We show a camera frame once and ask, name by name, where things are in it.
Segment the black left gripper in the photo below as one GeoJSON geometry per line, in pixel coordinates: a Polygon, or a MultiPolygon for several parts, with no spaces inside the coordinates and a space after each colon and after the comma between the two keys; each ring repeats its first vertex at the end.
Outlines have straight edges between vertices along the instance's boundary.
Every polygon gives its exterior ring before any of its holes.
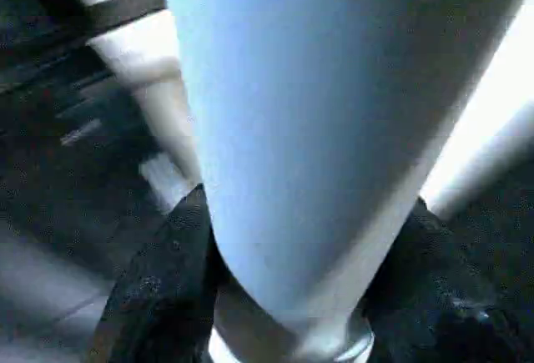
{"type": "Polygon", "coordinates": [[[165,0],[1,0],[1,220],[41,239],[159,224],[158,145],[98,38],[165,0]]]}

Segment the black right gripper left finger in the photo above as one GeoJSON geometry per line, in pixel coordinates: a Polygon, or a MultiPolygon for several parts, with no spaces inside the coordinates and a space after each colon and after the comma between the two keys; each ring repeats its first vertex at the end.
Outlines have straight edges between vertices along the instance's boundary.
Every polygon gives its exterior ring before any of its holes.
{"type": "Polygon", "coordinates": [[[214,305],[226,268],[203,185],[167,216],[113,287],[90,362],[208,362],[214,305]]]}

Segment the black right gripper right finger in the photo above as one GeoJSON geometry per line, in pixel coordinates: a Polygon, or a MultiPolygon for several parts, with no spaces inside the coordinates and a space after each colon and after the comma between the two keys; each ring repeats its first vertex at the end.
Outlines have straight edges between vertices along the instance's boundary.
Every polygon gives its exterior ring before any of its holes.
{"type": "Polygon", "coordinates": [[[533,340],[418,199],[364,296],[371,362],[531,362],[533,340]]]}

